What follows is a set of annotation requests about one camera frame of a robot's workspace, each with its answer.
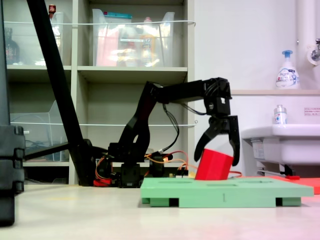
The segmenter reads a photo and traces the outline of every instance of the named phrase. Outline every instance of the white sink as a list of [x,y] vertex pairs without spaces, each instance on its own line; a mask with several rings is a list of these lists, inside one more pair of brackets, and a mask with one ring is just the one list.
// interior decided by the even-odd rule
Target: white sink
[[261,162],[320,165],[320,124],[274,124],[241,132]]

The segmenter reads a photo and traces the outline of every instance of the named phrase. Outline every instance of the foam hand soap bottle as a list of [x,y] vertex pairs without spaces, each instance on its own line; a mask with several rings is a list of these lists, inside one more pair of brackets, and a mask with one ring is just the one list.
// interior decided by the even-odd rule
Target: foam hand soap bottle
[[277,89],[300,89],[300,79],[296,68],[290,61],[291,50],[285,50],[282,54],[285,61],[280,68],[275,85]]

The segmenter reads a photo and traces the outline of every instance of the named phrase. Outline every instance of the floor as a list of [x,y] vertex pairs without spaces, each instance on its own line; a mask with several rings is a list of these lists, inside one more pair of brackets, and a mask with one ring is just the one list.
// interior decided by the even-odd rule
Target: floor
[[320,195],[302,207],[150,208],[139,189],[26,185],[0,240],[319,240]]

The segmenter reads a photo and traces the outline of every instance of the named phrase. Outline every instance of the faucet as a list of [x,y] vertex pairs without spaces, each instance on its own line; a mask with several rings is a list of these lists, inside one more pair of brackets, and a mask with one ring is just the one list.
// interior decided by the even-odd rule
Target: faucet
[[317,62],[317,61],[320,61],[320,38],[317,38],[315,40],[315,43],[316,43],[317,49],[312,51],[311,58],[313,61]]

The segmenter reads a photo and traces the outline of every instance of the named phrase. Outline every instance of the green board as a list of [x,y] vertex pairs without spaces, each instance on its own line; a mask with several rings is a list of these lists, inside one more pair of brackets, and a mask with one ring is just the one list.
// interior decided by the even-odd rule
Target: green board
[[300,206],[314,189],[273,178],[232,178],[200,181],[193,178],[145,178],[143,204],[180,208],[263,208]]

